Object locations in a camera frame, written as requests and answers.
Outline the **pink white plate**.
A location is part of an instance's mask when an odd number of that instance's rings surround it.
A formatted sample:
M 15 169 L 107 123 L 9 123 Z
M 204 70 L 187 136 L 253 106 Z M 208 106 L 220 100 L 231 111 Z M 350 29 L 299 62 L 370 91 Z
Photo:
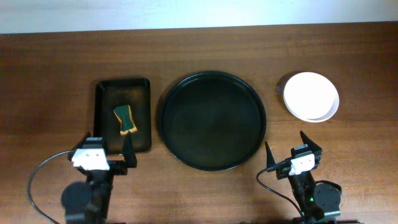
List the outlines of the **pink white plate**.
M 334 84 L 314 72 L 300 72 L 291 76 L 281 94 L 288 111 L 309 123 L 327 121 L 335 115 L 340 105 L 340 96 Z

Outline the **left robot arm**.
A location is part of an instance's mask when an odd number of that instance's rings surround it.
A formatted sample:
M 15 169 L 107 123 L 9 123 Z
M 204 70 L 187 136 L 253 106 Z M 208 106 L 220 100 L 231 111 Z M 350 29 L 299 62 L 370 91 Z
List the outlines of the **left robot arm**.
M 74 182 L 62 192 L 61 204 L 67 224 L 106 222 L 114 177 L 127 175 L 129 168 L 137 167 L 131 133 L 124 137 L 122 156 L 121 161 L 107 160 L 106 141 L 90 133 L 68 153 L 68 160 L 86 180 Z

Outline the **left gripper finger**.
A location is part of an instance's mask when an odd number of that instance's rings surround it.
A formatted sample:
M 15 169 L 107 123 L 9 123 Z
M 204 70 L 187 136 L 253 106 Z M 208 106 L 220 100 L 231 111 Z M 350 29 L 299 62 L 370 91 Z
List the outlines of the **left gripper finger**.
M 137 158 L 132 146 L 132 134 L 128 133 L 124 138 L 122 155 L 124 157 L 124 161 L 126 163 L 127 168 L 136 168 L 137 167 Z
M 87 131 L 83 137 L 72 147 L 71 151 L 76 151 L 77 149 L 81 148 L 82 145 L 85 143 L 87 138 L 91 137 L 91 133 Z

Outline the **orange green sponge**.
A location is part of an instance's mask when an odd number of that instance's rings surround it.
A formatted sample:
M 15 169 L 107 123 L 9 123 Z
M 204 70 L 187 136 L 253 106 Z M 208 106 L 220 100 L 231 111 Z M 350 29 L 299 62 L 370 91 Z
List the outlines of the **orange green sponge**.
M 118 106 L 113 109 L 113 112 L 120 123 L 120 135 L 125 136 L 129 133 L 137 132 L 137 127 L 134 123 L 131 107 L 129 105 Z

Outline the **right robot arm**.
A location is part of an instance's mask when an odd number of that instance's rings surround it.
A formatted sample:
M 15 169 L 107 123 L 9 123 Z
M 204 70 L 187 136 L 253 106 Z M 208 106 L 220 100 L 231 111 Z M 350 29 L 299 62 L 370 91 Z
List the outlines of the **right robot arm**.
M 268 186 L 265 189 L 288 200 L 299 212 L 293 223 L 336 223 L 341 215 L 340 202 L 342 188 L 327 180 L 314 180 L 311 171 L 320 165 L 322 148 L 314 143 L 304 132 L 300 132 L 301 146 L 291 149 L 291 156 L 276 163 L 268 143 L 266 146 L 267 164 L 256 180 L 264 172 L 275 172 L 277 179 L 287 178 L 292 188 L 294 200 L 278 193 Z

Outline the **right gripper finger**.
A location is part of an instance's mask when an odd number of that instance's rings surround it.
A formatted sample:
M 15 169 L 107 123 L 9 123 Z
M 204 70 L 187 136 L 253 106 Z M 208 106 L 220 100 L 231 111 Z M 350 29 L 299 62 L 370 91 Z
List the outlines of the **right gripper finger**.
M 269 170 L 275 166 L 275 160 L 267 141 L 265 142 L 265 147 L 266 147 L 266 159 L 267 159 L 266 169 Z
M 303 143 L 306 144 L 314 154 L 322 153 L 322 148 L 314 143 L 303 131 L 300 131 L 300 137 L 302 138 Z

